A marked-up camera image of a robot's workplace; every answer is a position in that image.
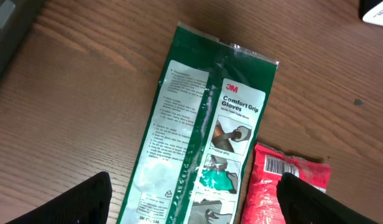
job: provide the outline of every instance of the barcode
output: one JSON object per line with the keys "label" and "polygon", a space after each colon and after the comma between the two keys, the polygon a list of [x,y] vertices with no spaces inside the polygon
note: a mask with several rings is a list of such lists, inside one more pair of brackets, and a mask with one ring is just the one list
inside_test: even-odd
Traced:
{"label": "barcode", "polygon": [[272,156],[266,156],[265,158],[265,171],[271,172],[278,175],[283,175],[285,172],[289,172],[295,175],[297,171],[297,167],[292,164],[288,164],[287,162],[278,159]]}

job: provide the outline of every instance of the black object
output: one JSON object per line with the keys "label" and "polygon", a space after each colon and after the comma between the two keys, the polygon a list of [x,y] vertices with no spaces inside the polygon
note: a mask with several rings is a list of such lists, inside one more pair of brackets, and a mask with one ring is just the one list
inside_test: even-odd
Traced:
{"label": "black object", "polygon": [[290,173],[277,184],[277,200],[286,224],[376,223]]}
{"label": "black object", "polygon": [[45,0],[0,0],[0,76]]}
{"label": "black object", "polygon": [[111,193],[109,174],[100,172],[7,224],[105,224]]}

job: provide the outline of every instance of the wooden table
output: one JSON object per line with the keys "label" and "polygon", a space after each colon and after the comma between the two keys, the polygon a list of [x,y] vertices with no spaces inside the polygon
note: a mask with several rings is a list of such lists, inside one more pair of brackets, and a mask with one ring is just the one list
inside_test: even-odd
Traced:
{"label": "wooden table", "polygon": [[101,170],[115,223],[178,21],[280,60],[259,140],[383,223],[383,27],[358,2],[48,0],[0,83],[0,223]]}

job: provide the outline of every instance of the hand illustration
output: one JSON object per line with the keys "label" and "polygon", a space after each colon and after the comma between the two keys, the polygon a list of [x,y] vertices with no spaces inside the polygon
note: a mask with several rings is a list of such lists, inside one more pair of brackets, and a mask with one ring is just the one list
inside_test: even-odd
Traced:
{"label": "hand illustration", "polygon": [[228,178],[231,181],[231,185],[233,186],[233,190],[230,190],[229,193],[236,194],[237,190],[238,190],[237,186],[238,186],[238,182],[239,182],[237,174],[228,172],[227,175],[228,175]]}
{"label": "hand illustration", "polygon": [[212,216],[207,217],[206,222],[207,224],[229,224],[231,217],[231,214],[221,215],[218,213],[214,213],[212,214]]}
{"label": "hand illustration", "polygon": [[233,131],[234,133],[240,133],[241,135],[236,136],[231,138],[235,142],[241,142],[248,140],[251,137],[251,129],[244,127],[244,126],[239,126],[236,130]]}

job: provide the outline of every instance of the gray device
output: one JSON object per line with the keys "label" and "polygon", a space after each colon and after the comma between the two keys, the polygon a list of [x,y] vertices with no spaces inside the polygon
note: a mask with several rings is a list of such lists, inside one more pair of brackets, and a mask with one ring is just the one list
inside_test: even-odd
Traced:
{"label": "gray device", "polygon": [[0,0],[0,76],[45,0]]}

